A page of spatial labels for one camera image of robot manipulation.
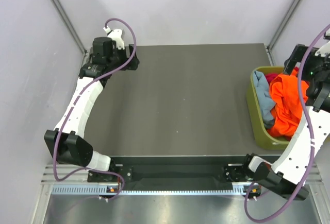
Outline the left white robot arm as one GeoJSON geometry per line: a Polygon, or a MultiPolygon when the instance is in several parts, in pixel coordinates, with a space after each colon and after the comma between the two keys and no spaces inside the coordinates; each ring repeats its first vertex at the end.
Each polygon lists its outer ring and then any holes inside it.
{"type": "Polygon", "coordinates": [[[53,157],[53,174],[59,177],[57,164],[78,166],[78,170],[92,170],[106,181],[117,175],[116,166],[111,157],[95,151],[85,139],[85,128],[92,108],[104,90],[111,75],[119,70],[135,71],[139,60],[136,56],[137,45],[129,45],[130,55],[125,47],[113,37],[95,38],[91,48],[90,63],[79,72],[75,92],[63,117],[53,130],[46,130],[45,143],[53,157]]]}

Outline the crimson red t shirt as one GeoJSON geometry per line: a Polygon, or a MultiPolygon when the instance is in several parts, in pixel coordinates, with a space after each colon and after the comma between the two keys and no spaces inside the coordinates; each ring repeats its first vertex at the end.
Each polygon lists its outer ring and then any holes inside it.
{"type": "MultiPolygon", "coordinates": [[[[298,76],[298,72],[299,72],[299,68],[298,67],[295,67],[292,73],[297,77],[298,76]]],[[[265,78],[266,78],[268,84],[270,84],[278,75],[279,75],[279,73],[268,73],[268,74],[265,74],[265,78]]]]}

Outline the orange t shirt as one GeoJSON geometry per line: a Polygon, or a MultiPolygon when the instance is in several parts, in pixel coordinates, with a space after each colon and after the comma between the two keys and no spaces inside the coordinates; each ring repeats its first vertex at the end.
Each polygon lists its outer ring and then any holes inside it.
{"type": "Polygon", "coordinates": [[[272,137],[290,138],[296,132],[303,113],[298,94],[298,71],[277,75],[270,82],[269,92],[275,102],[271,110],[275,123],[268,133],[272,137]]]}

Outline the aluminium corner post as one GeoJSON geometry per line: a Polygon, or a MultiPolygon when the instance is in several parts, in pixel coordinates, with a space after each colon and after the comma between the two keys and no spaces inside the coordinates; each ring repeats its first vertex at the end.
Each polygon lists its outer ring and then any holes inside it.
{"type": "Polygon", "coordinates": [[[65,28],[67,29],[67,31],[71,35],[71,37],[74,40],[75,44],[77,45],[77,47],[79,48],[81,53],[83,55],[85,55],[87,53],[87,49],[84,47],[80,37],[78,36],[78,34],[76,32],[76,29],[74,28],[69,16],[67,15],[61,1],[60,0],[50,0],[50,1],[53,4],[53,6],[54,6],[55,10],[57,11],[57,13],[59,14],[59,16],[62,20],[62,23],[64,24],[65,28]]]}
{"type": "Polygon", "coordinates": [[[294,12],[296,11],[296,9],[301,1],[302,0],[292,0],[290,2],[290,5],[289,5],[288,9],[286,10],[283,18],[281,19],[280,24],[278,25],[269,44],[266,46],[266,50],[268,53],[270,53],[272,51],[272,49],[274,48],[274,46],[276,45],[278,39],[280,38],[281,34],[285,30],[286,26],[288,25],[289,21],[291,20],[294,12]]]}

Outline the right aluminium corner post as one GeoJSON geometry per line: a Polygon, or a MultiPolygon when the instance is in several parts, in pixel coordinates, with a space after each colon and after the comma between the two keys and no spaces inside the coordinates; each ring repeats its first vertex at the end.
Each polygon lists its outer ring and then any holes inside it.
{"type": "Polygon", "coordinates": [[[292,0],[290,2],[290,5],[289,5],[288,9],[286,10],[283,18],[281,19],[280,24],[278,25],[269,44],[266,46],[266,50],[268,53],[270,53],[272,51],[272,49],[274,48],[274,46],[276,45],[278,39],[280,38],[281,34],[285,30],[286,26],[288,25],[289,21],[291,20],[294,12],[296,11],[296,9],[301,1],[302,0],[292,0]]]}

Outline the grey blue t shirt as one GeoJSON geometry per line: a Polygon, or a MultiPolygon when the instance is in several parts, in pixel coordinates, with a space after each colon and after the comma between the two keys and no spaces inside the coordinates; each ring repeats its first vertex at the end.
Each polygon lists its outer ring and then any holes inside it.
{"type": "Polygon", "coordinates": [[[275,107],[275,102],[269,93],[269,84],[264,73],[253,71],[252,73],[253,86],[256,92],[263,125],[266,129],[271,129],[275,124],[275,118],[271,114],[271,110],[275,107]]]}

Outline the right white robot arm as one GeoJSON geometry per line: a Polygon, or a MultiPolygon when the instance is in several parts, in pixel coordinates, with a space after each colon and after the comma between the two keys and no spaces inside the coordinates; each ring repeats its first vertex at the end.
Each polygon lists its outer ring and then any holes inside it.
{"type": "Polygon", "coordinates": [[[271,192],[292,200],[304,200],[303,187],[315,155],[329,135],[329,44],[309,48],[298,44],[283,70],[285,75],[300,63],[301,78],[309,82],[306,111],[282,155],[274,162],[247,154],[242,165],[226,165],[227,181],[256,182],[271,192]]]}

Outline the olive green laundry basket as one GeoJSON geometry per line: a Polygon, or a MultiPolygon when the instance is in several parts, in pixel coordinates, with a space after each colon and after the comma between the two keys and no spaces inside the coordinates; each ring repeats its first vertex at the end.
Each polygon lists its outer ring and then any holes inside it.
{"type": "Polygon", "coordinates": [[[246,91],[246,102],[256,145],[267,150],[284,150],[289,144],[290,140],[286,139],[285,137],[272,137],[264,127],[255,87],[253,84],[252,73],[250,74],[249,84],[246,91]]]}

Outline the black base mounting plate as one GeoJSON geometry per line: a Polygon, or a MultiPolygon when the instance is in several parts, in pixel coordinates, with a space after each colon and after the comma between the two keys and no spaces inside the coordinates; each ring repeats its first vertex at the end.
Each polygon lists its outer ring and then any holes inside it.
{"type": "Polygon", "coordinates": [[[125,190],[229,189],[249,183],[245,156],[113,157],[111,167],[125,180],[125,190]]]}

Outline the left aluminium corner post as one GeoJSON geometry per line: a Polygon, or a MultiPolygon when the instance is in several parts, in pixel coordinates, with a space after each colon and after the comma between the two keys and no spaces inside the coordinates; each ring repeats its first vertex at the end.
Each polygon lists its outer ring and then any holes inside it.
{"type": "Polygon", "coordinates": [[[64,24],[65,28],[67,29],[67,31],[71,35],[71,37],[74,40],[75,44],[77,45],[77,47],[79,48],[81,53],[83,55],[85,55],[87,53],[87,49],[84,47],[80,37],[78,36],[78,34],[76,32],[76,29],[74,28],[69,16],[67,15],[61,1],[60,0],[50,0],[50,1],[53,4],[53,6],[54,6],[55,10],[57,11],[57,13],[59,14],[59,16],[62,20],[62,23],[64,24]]]}

